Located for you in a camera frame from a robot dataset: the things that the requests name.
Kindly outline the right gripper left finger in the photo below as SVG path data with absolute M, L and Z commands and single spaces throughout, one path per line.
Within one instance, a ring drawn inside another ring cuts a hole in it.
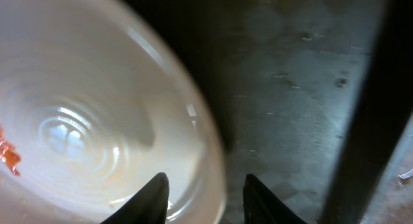
M 168 177 L 160 172 L 101 224 L 165 224 L 169 191 Z

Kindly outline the white plate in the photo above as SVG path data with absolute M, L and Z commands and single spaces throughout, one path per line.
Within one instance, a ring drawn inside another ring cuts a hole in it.
M 1 0 L 2 223 L 218 223 L 223 147 L 196 84 L 120 0 Z

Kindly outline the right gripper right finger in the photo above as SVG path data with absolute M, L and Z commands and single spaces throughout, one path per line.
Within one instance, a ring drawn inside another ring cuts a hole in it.
M 307 224 L 253 174 L 245 178 L 243 210 L 244 224 Z

